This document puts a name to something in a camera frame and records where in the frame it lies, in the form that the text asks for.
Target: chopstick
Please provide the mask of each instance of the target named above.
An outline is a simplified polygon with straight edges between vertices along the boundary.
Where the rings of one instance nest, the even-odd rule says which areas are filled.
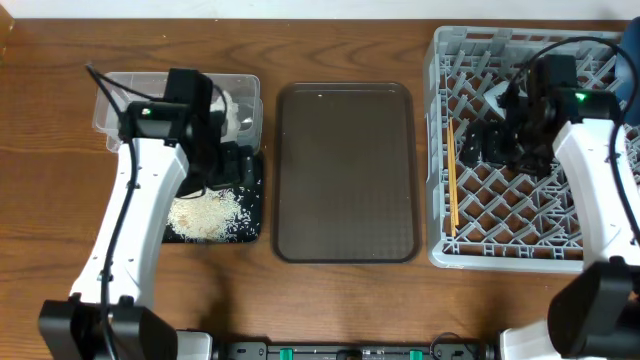
[[[449,119],[447,127],[447,157],[449,165],[449,212],[451,218],[451,236],[456,236],[456,226],[460,224],[458,218],[458,179],[456,177],[456,141],[453,134],[453,118]]]

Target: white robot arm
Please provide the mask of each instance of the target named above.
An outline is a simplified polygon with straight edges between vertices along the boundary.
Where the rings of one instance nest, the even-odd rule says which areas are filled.
[[[151,309],[159,250],[176,195],[205,186],[253,184],[253,149],[220,144],[226,109],[222,116],[209,112],[214,89],[222,96],[199,72],[171,69],[162,99],[132,102],[126,112],[110,99],[126,141],[118,151],[111,199],[89,260],[69,300],[46,300],[40,313],[40,333],[54,359],[211,359],[210,335],[176,331]]]
[[[609,262],[616,256],[624,258],[627,265],[640,265],[640,248],[632,241],[634,235],[609,164],[608,147],[613,127],[613,121],[602,119],[584,119],[581,124],[566,122],[553,141],[553,150],[567,176],[580,220],[585,270],[595,262]],[[624,138],[621,129],[616,143],[620,157],[616,161],[633,211],[640,214],[640,196],[627,160]],[[500,335],[500,353],[502,360],[562,358],[551,342],[547,320],[504,331]]]
[[[138,157],[138,184],[113,256],[109,302],[118,304],[122,296],[130,296],[135,305],[152,309],[162,235],[171,203],[187,176],[189,162],[180,145],[165,146],[162,139],[148,138],[136,138],[133,142]],[[118,150],[116,181],[98,239],[69,294],[78,294],[83,303],[100,303],[99,279],[130,172],[129,145],[122,144]]]

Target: gray dish rack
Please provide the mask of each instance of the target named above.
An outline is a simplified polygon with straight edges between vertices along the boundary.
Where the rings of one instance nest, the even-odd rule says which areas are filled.
[[[516,175],[480,163],[456,164],[460,225],[449,230],[448,151],[461,150],[472,121],[499,119],[482,94],[509,80],[517,66],[562,39],[590,35],[618,42],[614,32],[440,27],[423,65],[428,169],[427,242],[433,264],[447,268],[576,273],[582,270],[582,234],[562,167],[549,177]],[[552,53],[577,58],[585,88],[615,90],[615,56],[595,42],[568,44]],[[446,145],[453,119],[455,148]],[[638,129],[627,128],[629,159],[640,180]]]

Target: black tray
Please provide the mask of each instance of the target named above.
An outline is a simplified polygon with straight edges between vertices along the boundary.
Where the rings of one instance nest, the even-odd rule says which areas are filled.
[[[278,99],[274,251],[399,263],[420,247],[411,96],[400,84],[294,84]]]

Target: wooden chopstick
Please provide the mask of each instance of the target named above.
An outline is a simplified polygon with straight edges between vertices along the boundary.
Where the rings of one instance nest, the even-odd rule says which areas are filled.
[[[447,163],[449,171],[449,218],[451,220],[451,236],[456,236],[456,225],[458,223],[458,202],[456,199],[455,185],[455,140],[453,137],[452,125],[453,121],[447,126]]]

